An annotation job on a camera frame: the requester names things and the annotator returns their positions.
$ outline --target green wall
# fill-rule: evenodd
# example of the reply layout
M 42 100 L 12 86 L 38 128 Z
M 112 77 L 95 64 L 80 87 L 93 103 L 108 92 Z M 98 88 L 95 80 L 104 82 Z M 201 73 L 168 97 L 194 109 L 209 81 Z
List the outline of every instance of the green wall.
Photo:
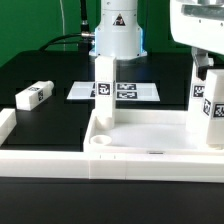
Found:
M 139 0 L 138 21 L 145 26 L 147 0 Z M 66 34 L 79 32 L 79 0 L 63 0 Z M 87 0 L 91 30 L 100 21 L 100 0 Z M 172 40 L 169 26 L 169 0 L 149 0 L 146 50 L 184 52 Z M 36 50 L 48 40 L 63 34 L 60 0 L 0 0 L 0 66 L 26 50 Z

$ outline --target triangle sticker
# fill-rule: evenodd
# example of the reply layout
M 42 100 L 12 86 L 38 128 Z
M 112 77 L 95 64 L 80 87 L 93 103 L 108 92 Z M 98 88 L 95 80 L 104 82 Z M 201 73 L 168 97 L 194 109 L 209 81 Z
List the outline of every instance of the triangle sticker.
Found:
M 118 17 L 115 20 L 113 25 L 114 26 L 126 26 L 121 14 L 118 15 Z

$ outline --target black table surface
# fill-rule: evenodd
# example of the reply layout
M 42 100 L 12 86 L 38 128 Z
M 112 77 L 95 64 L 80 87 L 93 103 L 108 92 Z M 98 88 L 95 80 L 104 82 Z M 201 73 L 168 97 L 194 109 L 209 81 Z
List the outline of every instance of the black table surface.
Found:
M 117 108 L 187 110 L 191 70 L 188 54 L 152 54 L 146 64 L 118 68 L 118 82 L 156 83 L 161 101 Z M 94 101 L 66 97 L 74 81 L 94 80 L 86 54 L 18 54 L 0 68 L 0 110 L 15 108 L 16 93 L 47 80 L 53 95 L 31 112 L 16 111 L 17 126 L 1 150 L 82 151 Z M 223 207 L 224 185 L 217 183 L 0 178 L 1 224 L 219 224 Z

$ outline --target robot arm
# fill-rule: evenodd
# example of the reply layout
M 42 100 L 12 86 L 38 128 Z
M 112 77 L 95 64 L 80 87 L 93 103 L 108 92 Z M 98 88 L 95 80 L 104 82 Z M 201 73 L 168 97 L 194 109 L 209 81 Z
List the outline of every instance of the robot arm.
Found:
M 224 0 L 171 0 L 174 40 L 192 46 L 196 76 L 205 80 L 208 51 L 224 54 Z

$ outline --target white tray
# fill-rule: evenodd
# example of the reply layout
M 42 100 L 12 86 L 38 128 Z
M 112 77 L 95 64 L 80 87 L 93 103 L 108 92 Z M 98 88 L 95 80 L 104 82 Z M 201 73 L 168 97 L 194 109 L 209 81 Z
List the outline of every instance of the white tray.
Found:
M 198 136 L 186 131 L 185 111 L 116 110 L 115 127 L 96 128 L 93 110 L 87 129 L 84 152 L 138 154 L 223 154 L 222 150 L 198 147 Z M 105 135 L 110 145 L 93 145 L 90 139 Z

